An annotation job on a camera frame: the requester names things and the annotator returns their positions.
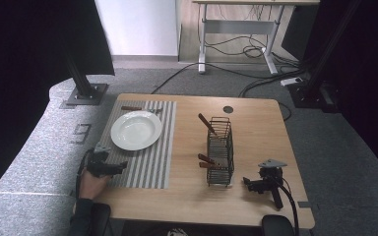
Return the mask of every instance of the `human hand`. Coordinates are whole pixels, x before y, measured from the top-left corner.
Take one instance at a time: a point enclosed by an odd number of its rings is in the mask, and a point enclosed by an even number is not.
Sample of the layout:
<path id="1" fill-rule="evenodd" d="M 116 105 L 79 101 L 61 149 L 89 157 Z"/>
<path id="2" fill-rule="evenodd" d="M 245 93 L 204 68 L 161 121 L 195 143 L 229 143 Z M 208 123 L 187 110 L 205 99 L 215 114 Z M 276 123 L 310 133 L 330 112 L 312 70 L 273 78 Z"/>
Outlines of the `human hand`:
<path id="1" fill-rule="evenodd" d="M 106 186 L 106 183 L 112 176 L 94 177 L 85 167 L 82 171 L 81 187 L 79 190 L 79 199 L 95 199 Z"/>

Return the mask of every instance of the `desk leg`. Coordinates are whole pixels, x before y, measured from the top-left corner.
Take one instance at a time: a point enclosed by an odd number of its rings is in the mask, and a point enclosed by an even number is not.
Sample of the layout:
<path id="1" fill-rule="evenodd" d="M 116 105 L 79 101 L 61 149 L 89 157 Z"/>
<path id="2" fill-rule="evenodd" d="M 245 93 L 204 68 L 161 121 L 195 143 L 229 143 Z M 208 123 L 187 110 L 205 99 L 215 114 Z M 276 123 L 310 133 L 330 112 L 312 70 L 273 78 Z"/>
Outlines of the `desk leg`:
<path id="1" fill-rule="evenodd" d="M 272 47 L 275 43 L 276 33 L 278 32 L 279 25 L 281 24 L 281 18 L 282 14 L 284 13 L 284 5 L 279 6 L 279 14 L 278 18 L 275 20 L 275 24 L 273 25 L 272 32 L 269 34 L 269 40 L 267 42 L 266 47 L 264 47 L 263 55 L 266 59 L 266 62 L 268 64 L 270 73 L 277 74 L 278 70 L 276 69 L 275 63 L 273 62 L 273 56 L 272 56 Z"/>
<path id="2" fill-rule="evenodd" d="M 201 46 L 199 49 L 199 74 L 205 74 L 205 58 L 207 48 L 205 46 L 205 24 L 207 23 L 207 7 L 208 4 L 204 4 L 204 17 L 202 18 L 202 32 L 201 32 Z"/>

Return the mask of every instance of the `wooden table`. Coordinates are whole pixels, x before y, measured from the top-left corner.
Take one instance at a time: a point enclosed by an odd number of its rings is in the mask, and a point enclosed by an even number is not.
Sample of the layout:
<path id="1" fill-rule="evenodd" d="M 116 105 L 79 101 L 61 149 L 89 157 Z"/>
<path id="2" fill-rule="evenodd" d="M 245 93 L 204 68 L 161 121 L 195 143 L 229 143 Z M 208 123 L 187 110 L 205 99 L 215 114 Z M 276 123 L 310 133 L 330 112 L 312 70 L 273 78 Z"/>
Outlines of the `wooden table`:
<path id="1" fill-rule="evenodd" d="M 281 214 L 293 225 L 291 206 L 280 191 L 284 207 L 277 210 L 270 192 L 249 192 L 242 177 L 258 180 L 258 164 L 276 159 L 287 164 L 283 177 L 296 202 L 308 202 L 278 103 L 271 99 L 208 96 L 120 94 L 120 100 L 176 101 L 176 120 L 167 189 L 108 188 L 98 202 L 109 204 L 111 217 L 122 219 L 259 226 L 266 214 Z M 233 112 L 223 111 L 231 106 Z M 211 186 L 198 153 L 207 151 L 207 127 L 202 113 L 228 117 L 234 144 L 233 183 Z M 311 208 L 296 204 L 300 228 L 312 228 Z"/>
<path id="2" fill-rule="evenodd" d="M 204 6 L 202 19 L 201 46 L 199 52 L 199 73 L 205 73 L 206 33 L 233 33 L 233 34 L 267 34 L 269 36 L 266 47 L 262 48 L 263 56 L 272 74 L 276 74 L 273 62 L 272 47 L 275 43 L 276 33 L 281 24 L 285 5 L 317 5 L 320 0 L 192 0 L 194 3 Z M 208 20 L 207 10 L 209 4 L 225 5 L 279 5 L 279 13 L 274 21 L 228 21 Z"/>

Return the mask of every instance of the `power strip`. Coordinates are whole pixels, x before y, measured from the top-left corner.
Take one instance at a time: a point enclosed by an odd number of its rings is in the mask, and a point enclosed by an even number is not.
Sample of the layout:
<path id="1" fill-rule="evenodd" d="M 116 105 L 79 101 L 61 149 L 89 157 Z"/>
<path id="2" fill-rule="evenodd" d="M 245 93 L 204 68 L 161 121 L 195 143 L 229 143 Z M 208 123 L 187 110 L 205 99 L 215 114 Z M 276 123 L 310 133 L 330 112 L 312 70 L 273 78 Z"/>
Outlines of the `power strip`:
<path id="1" fill-rule="evenodd" d="M 295 78 L 291 78 L 291 79 L 287 79 L 287 80 L 282 80 L 281 86 L 285 87 L 285 86 L 288 86 L 288 85 L 301 83 L 301 82 L 303 82 L 302 79 L 300 79 L 299 77 L 295 77 Z"/>

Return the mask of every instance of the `utensil handle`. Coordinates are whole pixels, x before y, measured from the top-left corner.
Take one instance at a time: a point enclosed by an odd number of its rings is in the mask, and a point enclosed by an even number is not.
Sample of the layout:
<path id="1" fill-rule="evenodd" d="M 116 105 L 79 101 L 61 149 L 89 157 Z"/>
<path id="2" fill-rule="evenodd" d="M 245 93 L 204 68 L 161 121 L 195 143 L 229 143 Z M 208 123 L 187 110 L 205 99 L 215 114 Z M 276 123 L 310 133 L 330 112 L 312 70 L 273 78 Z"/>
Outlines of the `utensil handle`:
<path id="1" fill-rule="evenodd" d="M 210 163 L 199 162 L 199 167 L 201 167 L 201 168 L 211 168 L 211 167 L 215 167 L 215 166 L 212 165 L 212 164 L 210 164 Z"/>
<path id="2" fill-rule="evenodd" d="M 214 168 L 214 169 L 225 169 L 225 167 L 220 167 L 218 165 L 206 163 L 206 162 L 199 162 L 199 167 L 201 168 Z"/>
<path id="3" fill-rule="evenodd" d="M 214 127 L 210 124 L 210 122 L 207 121 L 207 119 L 205 119 L 205 116 L 202 113 L 199 113 L 198 117 L 208 127 L 208 130 L 210 130 L 214 135 L 217 135 L 215 133 Z"/>
<path id="4" fill-rule="evenodd" d="M 121 110 L 143 110 L 143 108 L 136 106 L 121 106 Z"/>
<path id="5" fill-rule="evenodd" d="M 203 161 L 206 161 L 207 163 L 210 163 L 210 164 L 215 164 L 215 161 L 210 159 L 209 157 L 203 155 L 203 154 L 198 154 L 198 159 L 200 160 L 203 160 Z"/>

